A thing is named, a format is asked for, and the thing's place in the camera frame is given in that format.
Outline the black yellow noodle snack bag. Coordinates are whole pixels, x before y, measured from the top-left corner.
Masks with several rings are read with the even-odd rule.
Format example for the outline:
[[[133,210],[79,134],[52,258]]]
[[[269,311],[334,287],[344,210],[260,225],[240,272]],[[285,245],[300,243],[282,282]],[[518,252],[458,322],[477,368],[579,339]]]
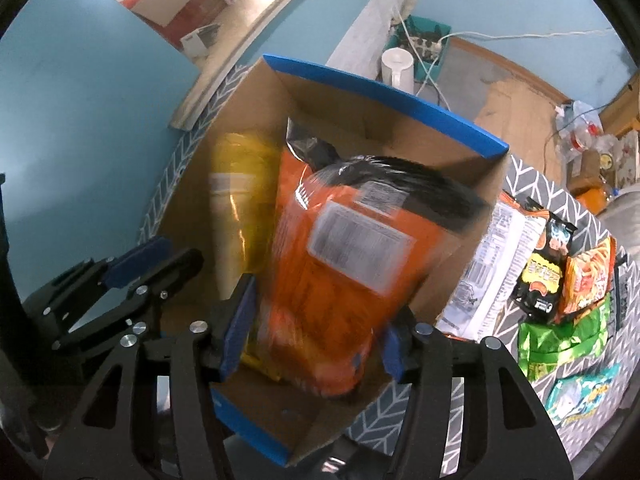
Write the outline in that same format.
[[[566,260],[575,231],[573,223],[550,212],[537,245],[513,289],[514,302],[538,323],[550,323],[558,310]]]

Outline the orange fries snack bag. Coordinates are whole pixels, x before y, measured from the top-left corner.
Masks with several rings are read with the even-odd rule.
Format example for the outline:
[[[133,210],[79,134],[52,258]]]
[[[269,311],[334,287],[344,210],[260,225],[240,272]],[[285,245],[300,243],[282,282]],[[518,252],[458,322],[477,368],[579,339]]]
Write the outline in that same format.
[[[555,323],[576,320],[606,296],[612,284],[615,256],[616,240],[608,235],[596,247],[567,258]]]

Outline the orange black chip bag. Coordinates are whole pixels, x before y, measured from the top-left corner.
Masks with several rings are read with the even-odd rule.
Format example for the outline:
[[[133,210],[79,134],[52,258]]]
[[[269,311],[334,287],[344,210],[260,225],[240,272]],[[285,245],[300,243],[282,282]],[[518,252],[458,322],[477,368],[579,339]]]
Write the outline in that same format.
[[[354,390],[374,342],[487,208],[472,188],[397,157],[343,157],[286,127],[258,333],[308,392]]]

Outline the light blue snack bag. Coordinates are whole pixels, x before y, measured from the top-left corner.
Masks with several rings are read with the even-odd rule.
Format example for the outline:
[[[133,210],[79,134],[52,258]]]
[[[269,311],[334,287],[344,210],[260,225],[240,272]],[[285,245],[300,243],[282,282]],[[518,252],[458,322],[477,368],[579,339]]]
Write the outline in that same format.
[[[591,417],[611,389],[620,371],[614,364],[596,374],[558,379],[546,401],[546,411],[556,429]]]

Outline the green snack bag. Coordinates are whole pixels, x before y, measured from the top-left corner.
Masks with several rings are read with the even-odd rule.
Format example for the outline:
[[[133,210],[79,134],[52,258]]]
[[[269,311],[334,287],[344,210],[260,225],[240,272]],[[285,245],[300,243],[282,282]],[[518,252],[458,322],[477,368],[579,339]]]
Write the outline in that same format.
[[[518,328],[518,366],[530,382],[586,356],[600,356],[608,342],[611,296],[606,295],[576,323],[542,325],[523,322]]]

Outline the white orange snack bag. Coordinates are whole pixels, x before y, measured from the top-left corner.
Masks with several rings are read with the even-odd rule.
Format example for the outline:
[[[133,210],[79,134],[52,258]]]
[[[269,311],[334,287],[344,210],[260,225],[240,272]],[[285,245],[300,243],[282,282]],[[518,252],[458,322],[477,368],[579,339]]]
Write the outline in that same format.
[[[479,341],[494,333],[550,214],[502,192],[487,231],[436,322],[445,334]]]

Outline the orange juice bottle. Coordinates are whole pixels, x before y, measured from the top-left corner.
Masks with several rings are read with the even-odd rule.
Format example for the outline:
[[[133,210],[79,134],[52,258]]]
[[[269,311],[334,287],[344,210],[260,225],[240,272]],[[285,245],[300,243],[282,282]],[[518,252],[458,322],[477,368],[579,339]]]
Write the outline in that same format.
[[[584,208],[597,216],[608,206],[611,196],[611,189],[605,186],[604,188],[588,188],[587,191],[578,194],[576,200]]]

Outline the brown cardboard box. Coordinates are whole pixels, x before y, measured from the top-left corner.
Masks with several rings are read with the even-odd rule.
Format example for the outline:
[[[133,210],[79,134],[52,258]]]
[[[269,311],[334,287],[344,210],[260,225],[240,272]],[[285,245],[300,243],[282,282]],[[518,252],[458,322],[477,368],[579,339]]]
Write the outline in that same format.
[[[184,36],[212,24],[227,6],[226,0],[140,0],[132,12],[181,50]]]

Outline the white electric kettle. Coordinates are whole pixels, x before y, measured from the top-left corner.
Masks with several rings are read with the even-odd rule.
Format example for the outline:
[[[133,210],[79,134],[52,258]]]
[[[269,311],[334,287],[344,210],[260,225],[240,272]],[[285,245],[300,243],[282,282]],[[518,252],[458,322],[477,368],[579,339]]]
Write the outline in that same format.
[[[381,56],[381,74],[384,84],[413,94],[413,57],[407,50],[398,47],[385,50]]]

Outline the white power strip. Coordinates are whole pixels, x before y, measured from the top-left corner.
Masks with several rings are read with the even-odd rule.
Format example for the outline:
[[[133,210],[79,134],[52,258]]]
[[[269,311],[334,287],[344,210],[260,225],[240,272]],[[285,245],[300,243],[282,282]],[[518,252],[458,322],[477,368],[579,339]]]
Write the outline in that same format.
[[[442,52],[442,44],[438,40],[431,40],[419,36],[410,37],[411,44],[416,50],[416,53],[424,61],[433,63],[435,58],[438,58],[440,52]]]

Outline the teal plastic crate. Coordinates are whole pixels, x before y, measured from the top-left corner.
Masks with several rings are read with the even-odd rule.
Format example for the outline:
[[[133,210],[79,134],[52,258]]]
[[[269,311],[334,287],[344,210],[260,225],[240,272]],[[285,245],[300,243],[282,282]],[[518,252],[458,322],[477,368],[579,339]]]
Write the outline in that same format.
[[[429,18],[409,15],[404,24],[393,25],[385,49],[401,48],[413,56],[414,80],[423,82],[426,73],[436,81],[448,49],[451,27]]]

